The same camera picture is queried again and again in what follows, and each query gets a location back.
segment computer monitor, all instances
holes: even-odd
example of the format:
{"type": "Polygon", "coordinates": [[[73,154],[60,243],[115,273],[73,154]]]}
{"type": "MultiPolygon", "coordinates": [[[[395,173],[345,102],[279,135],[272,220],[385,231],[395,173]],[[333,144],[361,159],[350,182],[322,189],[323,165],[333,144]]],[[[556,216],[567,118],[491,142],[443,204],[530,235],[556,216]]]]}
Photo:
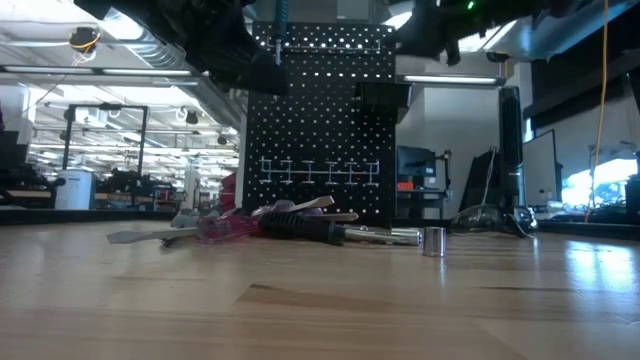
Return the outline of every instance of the computer monitor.
{"type": "Polygon", "coordinates": [[[397,175],[436,177],[436,153],[423,148],[398,146],[397,175]]]}

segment wooden workbench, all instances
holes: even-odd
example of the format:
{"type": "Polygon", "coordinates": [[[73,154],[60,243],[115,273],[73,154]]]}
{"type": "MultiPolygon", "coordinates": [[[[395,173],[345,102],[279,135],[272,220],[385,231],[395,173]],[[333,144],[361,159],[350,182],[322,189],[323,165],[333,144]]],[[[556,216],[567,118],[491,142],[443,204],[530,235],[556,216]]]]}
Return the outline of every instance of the wooden workbench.
{"type": "Polygon", "coordinates": [[[164,223],[0,228],[0,358],[637,359],[640,243],[109,245],[164,223]]]}

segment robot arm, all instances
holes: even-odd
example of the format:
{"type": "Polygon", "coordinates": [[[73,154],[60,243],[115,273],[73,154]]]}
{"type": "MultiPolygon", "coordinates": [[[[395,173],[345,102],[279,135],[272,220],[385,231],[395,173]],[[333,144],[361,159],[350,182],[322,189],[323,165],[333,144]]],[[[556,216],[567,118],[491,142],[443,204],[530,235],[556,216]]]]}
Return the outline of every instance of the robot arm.
{"type": "Polygon", "coordinates": [[[74,0],[98,19],[123,13],[224,88],[284,95],[284,70],[247,32],[242,8],[256,0],[74,0]]]}
{"type": "Polygon", "coordinates": [[[415,0],[413,14],[388,41],[398,54],[439,60],[447,52],[449,66],[460,62],[458,40],[527,16],[562,17],[593,0],[415,0]]]}

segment red object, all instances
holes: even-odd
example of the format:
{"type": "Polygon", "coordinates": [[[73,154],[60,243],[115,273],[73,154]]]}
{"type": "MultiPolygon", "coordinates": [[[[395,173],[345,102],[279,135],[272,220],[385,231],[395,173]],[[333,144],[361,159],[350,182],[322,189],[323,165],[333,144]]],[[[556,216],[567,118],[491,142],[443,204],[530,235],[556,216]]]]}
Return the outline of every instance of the red object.
{"type": "Polygon", "coordinates": [[[236,208],[236,173],[233,173],[220,180],[222,189],[220,189],[220,205],[222,212],[236,208]]]}
{"type": "Polygon", "coordinates": [[[259,217],[229,215],[221,217],[201,217],[198,219],[197,236],[202,243],[231,240],[258,231],[259,217]]]}
{"type": "Polygon", "coordinates": [[[226,213],[229,210],[236,208],[236,193],[234,192],[221,192],[220,193],[220,205],[222,206],[222,213],[226,213]]]}
{"type": "Polygon", "coordinates": [[[415,190],[415,184],[414,183],[409,183],[409,182],[405,182],[405,183],[398,183],[398,190],[400,191],[411,191],[411,190],[415,190]]]}
{"type": "Polygon", "coordinates": [[[220,180],[220,184],[222,184],[223,189],[233,189],[235,192],[236,189],[236,173],[233,173],[222,180],[220,180]]]}

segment metal frame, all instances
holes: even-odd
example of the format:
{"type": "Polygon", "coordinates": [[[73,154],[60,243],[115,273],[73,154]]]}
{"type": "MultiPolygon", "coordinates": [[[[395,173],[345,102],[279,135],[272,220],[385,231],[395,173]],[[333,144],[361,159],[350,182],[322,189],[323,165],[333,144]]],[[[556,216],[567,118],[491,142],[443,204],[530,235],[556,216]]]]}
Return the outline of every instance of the metal frame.
{"type": "Polygon", "coordinates": [[[2,74],[67,75],[67,76],[115,76],[115,77],[158,77],[170,79],[206,79],[197,71],[159,70],[132,68],[101,68],[71,66],[29,66],[0,65],[2,74]]]}
{"type": "Polygon", "coordinates": [[[69,164],[69,145],[71,145],[71,132],[73,123],[76,121],[76,110],[78,108],[94,108],[100,110],[120,110],[120,109],[137,109],[142,110],[142,128],[140,132],[140,153],[138,157],[138,176],[142,176],[142,160],[144,156],[144,143],[147,134],[147,123],[149,122],[149,107],[142,105],[114,105],[114,104],[70,104],[69,119],[67,120],[67,129],[64,137],[64,155],[62,156],[62,169],[66,170],[69,164]]]}

